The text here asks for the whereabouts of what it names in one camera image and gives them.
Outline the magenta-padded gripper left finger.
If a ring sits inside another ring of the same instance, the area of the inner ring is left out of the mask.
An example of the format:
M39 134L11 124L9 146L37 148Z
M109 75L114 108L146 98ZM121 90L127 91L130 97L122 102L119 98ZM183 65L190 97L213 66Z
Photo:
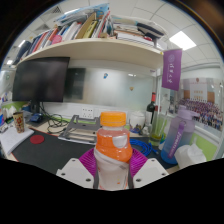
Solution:
M71 158L62 169L57 170L56 175L78 186L97 189L99 178L94 149L88 150L80 158Z

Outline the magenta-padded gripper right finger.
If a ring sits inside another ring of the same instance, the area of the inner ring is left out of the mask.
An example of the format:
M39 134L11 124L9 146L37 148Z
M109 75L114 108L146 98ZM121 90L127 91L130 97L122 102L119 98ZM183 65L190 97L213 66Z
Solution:
M133 150L129 162L128 183L130 189L144 187L166 176L168 176L168 172L156 158L148 159L138 150Z

